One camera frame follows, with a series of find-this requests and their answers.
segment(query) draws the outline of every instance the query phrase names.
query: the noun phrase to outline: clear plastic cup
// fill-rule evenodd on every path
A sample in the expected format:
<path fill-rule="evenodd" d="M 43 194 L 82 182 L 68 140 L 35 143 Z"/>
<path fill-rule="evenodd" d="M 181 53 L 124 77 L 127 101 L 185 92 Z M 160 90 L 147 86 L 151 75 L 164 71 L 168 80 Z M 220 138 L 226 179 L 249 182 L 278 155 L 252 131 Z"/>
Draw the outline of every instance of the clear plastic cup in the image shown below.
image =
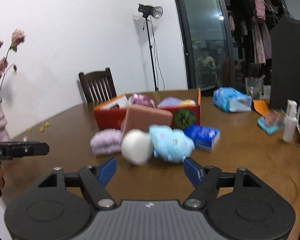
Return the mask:
<path fill-rule="evenodd" d="M 271 86 L 263 86 L 263 98 L 270 99 Z"/>
<path fill-rule="evenodd" d="M 251 96 L 253 100 L 261 100 L 263 79 L 246 77 L 245 80 L 247 95 Z"/>

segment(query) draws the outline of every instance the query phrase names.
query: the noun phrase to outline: black jacket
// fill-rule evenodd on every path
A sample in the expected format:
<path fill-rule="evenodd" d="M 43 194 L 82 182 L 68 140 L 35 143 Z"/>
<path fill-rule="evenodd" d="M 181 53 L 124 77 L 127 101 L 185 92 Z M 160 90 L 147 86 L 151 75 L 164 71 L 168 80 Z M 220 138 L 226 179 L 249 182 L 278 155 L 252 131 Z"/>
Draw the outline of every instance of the black jacket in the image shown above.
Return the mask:
<path fill-rule="evenodd" d="M 230 6 L 234 16 L 239 20 L 251 20 L 254 16 L 253 7 L 249 0 L 230 0 Z"/>

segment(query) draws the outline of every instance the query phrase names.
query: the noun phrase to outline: blue plastic bag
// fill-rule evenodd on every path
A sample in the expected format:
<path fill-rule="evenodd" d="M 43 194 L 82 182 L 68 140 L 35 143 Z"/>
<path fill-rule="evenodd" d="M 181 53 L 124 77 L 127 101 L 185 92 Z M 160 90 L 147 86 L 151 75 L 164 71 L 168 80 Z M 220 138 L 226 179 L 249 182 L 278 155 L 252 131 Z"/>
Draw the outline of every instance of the blue plastic bag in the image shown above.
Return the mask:
<path fill-rule="evenodd" d="M 219 88 L 213 92 L 213 103 L 225 112 L 250 112 L 252 99 L 233 88 Z"/>

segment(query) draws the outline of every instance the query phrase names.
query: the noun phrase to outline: white spray bottle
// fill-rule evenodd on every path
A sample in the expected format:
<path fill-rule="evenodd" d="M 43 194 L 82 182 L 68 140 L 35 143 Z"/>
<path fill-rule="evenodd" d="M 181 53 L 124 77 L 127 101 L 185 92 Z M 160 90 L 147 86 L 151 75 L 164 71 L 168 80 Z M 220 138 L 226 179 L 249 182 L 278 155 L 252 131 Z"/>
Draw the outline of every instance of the white spray bottle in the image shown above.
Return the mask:
<path fill-rule="evenodd" d="M 286 117 L 284 119 L 284 133 L 282 137 L 284 142 L 292 142 L 297 124 L 297 103 L 295 101 L 288 100 Z"/>

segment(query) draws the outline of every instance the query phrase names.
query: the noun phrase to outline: table surface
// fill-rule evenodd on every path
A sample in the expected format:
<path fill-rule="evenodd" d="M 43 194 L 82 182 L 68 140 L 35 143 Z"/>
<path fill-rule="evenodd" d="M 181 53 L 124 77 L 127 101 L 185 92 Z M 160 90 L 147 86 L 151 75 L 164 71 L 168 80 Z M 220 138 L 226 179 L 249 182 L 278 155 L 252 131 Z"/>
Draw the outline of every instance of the table surface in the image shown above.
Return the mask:
<path fill-rule="evenodd" d="M 282 141 L 282 133 L 268 136 L 257 125 L 259 115 L 249 113 L 223 113 L 212 98 L 202 98 L 201 124 L 221 130 L 221 138 L 210 152 L 196 150 L 192 158 L 202 166 L 214 165 L 225 172 L 235 172 L 246 167 L 285 198 L 296 212 L 296 223 L 289 239 L 300 234 L 300 138 L 295 135 L 292 144 Z M 39 124 L 15 140 L 27 136 L 29 140 L 46 142 L 50 146 L 47 156 L 25 157 L 3 162 L 6 184 L 3 200 L 11 200 L 28 189 L 40 177 L 54 167 L 65 172 L 77 171 L 86 165 L 98 165 L 109 156 L 95 157 L 90 139 L 98 131 L 92 106 L 78 105 L 48 120 L 51 124 L 44 132 Z M 113 198 L 122 199 L 179 199 L 181 202 L 193 190 L 183 173 L 182 165 L 165 163 L 152 158 L 146 165 L 136 167 L 125 161 L 120 154 L 117 173 L 106 189 Z M 81 195 L 79 189 L 70 192 Z M 220 195 L 232 189 L 221 189 Z"/>

